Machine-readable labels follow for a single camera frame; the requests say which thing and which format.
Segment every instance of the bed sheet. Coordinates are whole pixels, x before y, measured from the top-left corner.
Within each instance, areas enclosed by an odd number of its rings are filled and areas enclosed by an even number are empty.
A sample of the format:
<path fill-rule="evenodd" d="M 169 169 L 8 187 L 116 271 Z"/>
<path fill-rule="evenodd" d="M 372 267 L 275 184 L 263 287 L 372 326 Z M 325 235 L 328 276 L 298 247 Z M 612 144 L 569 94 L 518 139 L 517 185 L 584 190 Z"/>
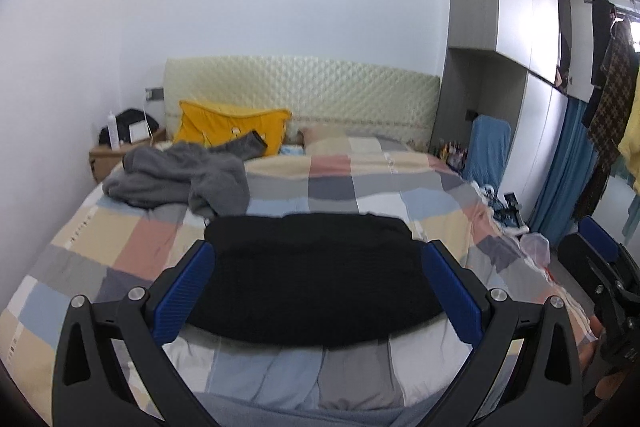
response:
<path fill-rule="evenodd" d="M 433 156 L 272 156 L 247 162 L 246 172 L 249 214 L 400 217 L 415 238 L 440 239 L 489 287 L 501 286 L 514 299 L 538 303 L 562 296 L 576 343 L 594 339 L 580 306 L 502 237 L 473 187 Z M 46 421 L 51 422 L 55 349 L 69 299 L 82 293 L 92 302 L 108 301 L 132 286 L 148 287 L 203 237 L 204 226 L 183 205 L 144 211 L 110 200 L 97 187 L 53 238 L 0 315 L 0 357 Z M 249 346 L 189 327 L 164 349 L 203 401 L 223 397 L 334 416 L 418 407 L 450 383 L 470 352 L 446 317 L 386 343 L 342 350 Z M 154 412 L 126 350 L 120 345 L 118 352 L 138 404 Z M 363 378 L 367 386 L 361 385 Z"/>

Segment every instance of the metal screw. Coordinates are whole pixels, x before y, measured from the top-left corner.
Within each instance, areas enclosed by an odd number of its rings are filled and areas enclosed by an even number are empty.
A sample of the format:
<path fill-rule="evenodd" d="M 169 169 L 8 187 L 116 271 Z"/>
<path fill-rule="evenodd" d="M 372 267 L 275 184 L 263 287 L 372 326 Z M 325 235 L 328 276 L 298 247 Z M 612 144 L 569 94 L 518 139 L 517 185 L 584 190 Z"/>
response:
<path fill-rule="evenodd" d="M 507 292 L 502 288 L 494 288 L 493 290 L 491 290 L 491 293 L 489 293 L 489 295 L 491 295 L 491 298 L 494 301 L 502 302 L 507 300 Z"/>
<path fill-rule="evenodd" d="M 71 299 L 71 307 L 79 308 L 84 304 L 85 300 L 86 299 L 84 298 L 84 295 L 76 295 L 74 298 Z"/>
<path fill-rule="evenodd" d="M 145 289 L 143 287 L 136 286 L 129 290 L 128 296 L 132 301 L 139 301 L 145 296 Z"/>
<path fill-rule="evenodd" d="M 550 302 L 554 308 L 560 309 L 564 307 L 564 301 L 561 298 L 559 298 L 557 295 L 552 296 L 550 299 Z"/>

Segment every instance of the wooden nightstand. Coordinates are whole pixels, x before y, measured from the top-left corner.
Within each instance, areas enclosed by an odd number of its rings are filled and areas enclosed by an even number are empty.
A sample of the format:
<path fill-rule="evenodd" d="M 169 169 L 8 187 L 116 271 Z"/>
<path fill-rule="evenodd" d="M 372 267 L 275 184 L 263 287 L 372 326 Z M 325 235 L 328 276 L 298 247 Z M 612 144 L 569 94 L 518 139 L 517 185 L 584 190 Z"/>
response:
<path fill-rule="evenodd" d="M 166 139 L 164 129 L 158 129 L 154 133 L 154 143 L 161 142 Z M 108 145 L 97 145 L 89 151 L 89 165 L 91 172 L 94 174 L 96 182 L 101 183 L 113 170 L 113 168 L 122 161 L 122 157 L 132 149 L 140 145 L 149 145 L 151 140 L 140 140 L 135 143 L 125 143 L 120 146 L 117 151 L 111 150 Z"/>

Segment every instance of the black pants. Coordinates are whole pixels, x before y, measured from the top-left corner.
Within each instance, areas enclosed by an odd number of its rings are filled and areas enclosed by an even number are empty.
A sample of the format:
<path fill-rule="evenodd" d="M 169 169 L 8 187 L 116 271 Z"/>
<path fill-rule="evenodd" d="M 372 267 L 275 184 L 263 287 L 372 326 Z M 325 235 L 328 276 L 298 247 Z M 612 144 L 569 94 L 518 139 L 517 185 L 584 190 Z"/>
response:
<path fill-rule="evenodd" d="M 424 323 L 442 308 L 399 219 L 358 214 L 214 220 L 216 267 L 188 322 L 253 343 L 345 346 Z"/>

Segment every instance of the headboard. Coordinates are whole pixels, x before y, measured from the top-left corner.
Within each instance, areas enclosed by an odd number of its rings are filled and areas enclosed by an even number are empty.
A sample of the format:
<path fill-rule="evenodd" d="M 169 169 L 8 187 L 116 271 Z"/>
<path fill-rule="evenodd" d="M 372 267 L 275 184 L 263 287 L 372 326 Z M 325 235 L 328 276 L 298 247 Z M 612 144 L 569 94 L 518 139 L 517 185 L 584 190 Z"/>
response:
<path fill-rule="evenodd" d="M 178 102 L 188 98 L 286 107 L 293 113 L 289 137 L 305 125 L 331 123 L 428 143 L 439 92 L 437 76 L 317 57 L 169 58 L 164 68 L 170 136 L 180 125 Z"/>

